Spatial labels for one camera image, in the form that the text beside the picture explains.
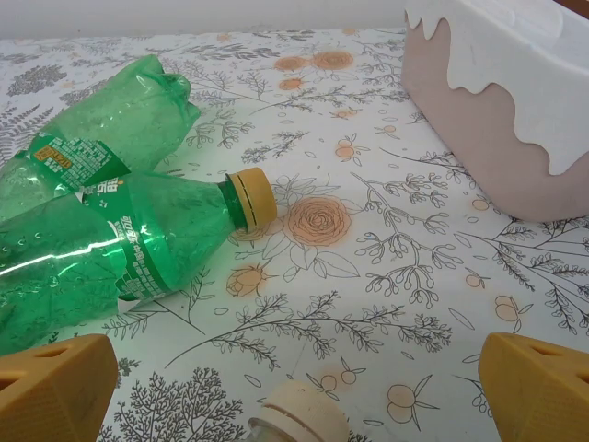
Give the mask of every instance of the orange rose print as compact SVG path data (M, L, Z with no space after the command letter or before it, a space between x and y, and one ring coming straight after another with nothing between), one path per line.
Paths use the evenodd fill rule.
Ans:
M274 68L279 71L296 71L297 69L302 69L306 65L307 60L302 57L284 57L274 64Z
M281 81L278 87L282 90L293 90L299 89L303 83L305 82L301 78L289 78L287 80Z
M316 67L332 71L345 69L352 63L353 57L345 51L320 52L313 57L313 64Z
M335 197L303 198L290 208L287 226L307 246L328 246L342 239L352 220Z
M263 267L250 265L246 269L234 270L227 280L227 292L234 297L244 297L252 292L260 295L260 285L267 279L273 278L264 272Z

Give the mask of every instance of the floral tablecloth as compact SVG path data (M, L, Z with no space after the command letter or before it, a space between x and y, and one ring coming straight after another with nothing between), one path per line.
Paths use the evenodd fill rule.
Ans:
M203 110L158 170L261 167L279 206L185 290L47 338L111 338L119 385L99 441L230 441L288 378L337 401L352 442L497 441L477 377L489 332L589 350L589 220L495 208L401 87L403 41L402 29L0 41L0 162L155 53Z

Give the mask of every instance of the yellow plastic corner piece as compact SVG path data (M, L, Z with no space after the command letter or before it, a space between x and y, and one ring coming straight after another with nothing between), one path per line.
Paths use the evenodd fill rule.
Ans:
M98 334L1 357L0 441L96 441L117 376Z
M479 378L502 442L589 441L588 354L492 333Z

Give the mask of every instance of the yellow bottle cap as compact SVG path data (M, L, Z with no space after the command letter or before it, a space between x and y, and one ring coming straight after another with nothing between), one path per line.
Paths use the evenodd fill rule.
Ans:
M272 187L259 168L241 170L229 175L236 188L248 223L248 232L271 223L277 216Z

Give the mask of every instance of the white wall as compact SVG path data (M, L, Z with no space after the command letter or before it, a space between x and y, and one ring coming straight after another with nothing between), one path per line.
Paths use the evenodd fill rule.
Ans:
M405 0L0 0L0 39L402 26Z

